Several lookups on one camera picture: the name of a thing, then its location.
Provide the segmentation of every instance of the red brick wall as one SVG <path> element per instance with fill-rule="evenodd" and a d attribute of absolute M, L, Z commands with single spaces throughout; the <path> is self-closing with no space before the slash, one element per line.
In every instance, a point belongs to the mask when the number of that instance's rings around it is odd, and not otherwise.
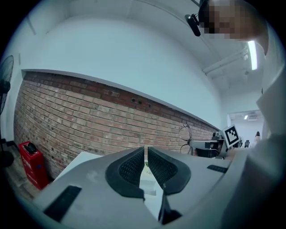
<path fill-rule="evenodd" d="M 30 140 L 55 178 L 81 151 L 106 155 L 139 146 L 180 152 L 183 123 L 193 139 L 214 128 L 136 94 L 70 76 L 27 72 L 15 109 L 16 144 Z"/>

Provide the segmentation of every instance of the white table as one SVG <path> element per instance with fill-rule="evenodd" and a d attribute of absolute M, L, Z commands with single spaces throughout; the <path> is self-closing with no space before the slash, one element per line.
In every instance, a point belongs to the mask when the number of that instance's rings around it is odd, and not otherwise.
<path fill-rule="evenodd" d="M 102 157 L 101 155 L 96 155 L 88 152 L 81 152 L 72 162 L 57 176 L 55 180 L 66 174 L 68 171 L 76 167 L 77 165 Z M 144 204 L 149 209 L 151 214 L 158 219 L 159 211 L 162 204 L 163 190 L 159 186 L 155 177 L 151 173 L 150 169 L 145 165 L 141 177 L 139 187 L 144 190 Z"/>

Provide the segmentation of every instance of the floor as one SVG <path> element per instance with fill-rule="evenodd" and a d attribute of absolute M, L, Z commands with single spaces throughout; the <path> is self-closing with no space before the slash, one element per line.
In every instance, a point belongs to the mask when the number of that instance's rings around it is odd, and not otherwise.
<path fill-rule="evenodd" d="M 15 146 L 4 146 L 4 148 L 14 156 L 12 165 L 4 169 L 11 188 L 26 199 L 32 200 L 40 193 L 40 190 L 27 179 L 18 149 Z"/>

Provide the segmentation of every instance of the white ceiling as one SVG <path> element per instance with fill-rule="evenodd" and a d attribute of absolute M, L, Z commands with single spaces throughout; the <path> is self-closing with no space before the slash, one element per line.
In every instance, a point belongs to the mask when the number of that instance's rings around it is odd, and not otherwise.
<path fill-rule="evenodd" d="M 194 36 L 184 18 L 186 14 L 198 12 L 198 6 L 192 0 L 70 0 L 67 11 L 70 17 L 83 14 L 124 17 L 152 26 L 188 49 L 202 70 L 244 48 L 248 51 L 246 42 L 210 34 Z M 232 63 L 206 74 L 221 93 L 238 87 L 249 90 L 261 87 L 262 50 L 257 46 L 258 69 L 255 71 L 251 70 L 250 54 L 246 55 L 247 59 L 245 55 L 237 55 L 230 59 Z"/>
<path fill-rule="evenodd" d="M 263 116 L 260 110 L 252 110 L 252 111 L 229 114 L 231 120 L 244 120 L 246 115 L 248 115 L 247 119 L 245 120 L 246 122 L 257 121 L 257 120 L 263 119 Z"/>

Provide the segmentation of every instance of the red fire extinguisher box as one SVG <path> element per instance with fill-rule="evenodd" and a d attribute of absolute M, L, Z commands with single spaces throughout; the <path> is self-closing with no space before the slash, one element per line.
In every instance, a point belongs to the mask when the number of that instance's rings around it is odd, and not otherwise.
<path fill-rule="evenodd" d="M 24 145 L 28 145 L 29 143 L 27 141 L 19 145 L 22 163 L 28 180 L 41 190 L 49 183 L 44 167 L 43 154 L 39 150 L 33 154 L 29 154 L 24 148 Z"/>

